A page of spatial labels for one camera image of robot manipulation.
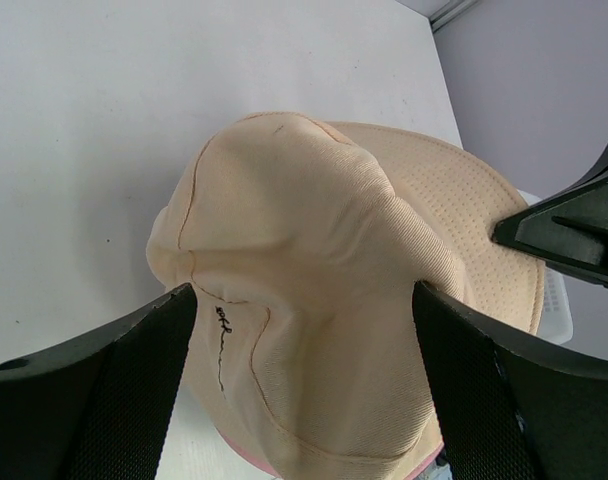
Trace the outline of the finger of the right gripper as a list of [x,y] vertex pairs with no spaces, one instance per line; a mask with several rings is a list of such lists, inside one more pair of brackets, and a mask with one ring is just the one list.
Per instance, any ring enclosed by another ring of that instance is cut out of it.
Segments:
[[608,175],[499,221],[493,241],[608,288]]
[[575,198],[605,183],[608,183],[608,142],[596,163],[578,181],[548,198],[537,201],[532,207],[550,204],[562,198]]

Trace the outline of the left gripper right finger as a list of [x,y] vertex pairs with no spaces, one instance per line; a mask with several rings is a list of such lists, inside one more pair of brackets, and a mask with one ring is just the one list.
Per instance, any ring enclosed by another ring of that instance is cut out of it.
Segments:
[[608,361],[425,282],[413,318],[455,479],[608,479]]

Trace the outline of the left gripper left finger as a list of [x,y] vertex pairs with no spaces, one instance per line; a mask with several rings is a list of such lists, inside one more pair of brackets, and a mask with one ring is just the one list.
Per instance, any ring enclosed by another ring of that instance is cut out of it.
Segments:
[[155,478],[196,312],[184,284],[0,364],[0,479]]

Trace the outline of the beige hat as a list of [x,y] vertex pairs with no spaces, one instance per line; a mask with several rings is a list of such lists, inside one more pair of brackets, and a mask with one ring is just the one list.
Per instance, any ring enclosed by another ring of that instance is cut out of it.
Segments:
[[198,310],[184,378],[229,446],[284,479],[412,479],[442,436],[412,316],[420,281],[528,333],[544,264],[501,247],[525,207],[439,139],[298,113],[215,134],[146,256]]

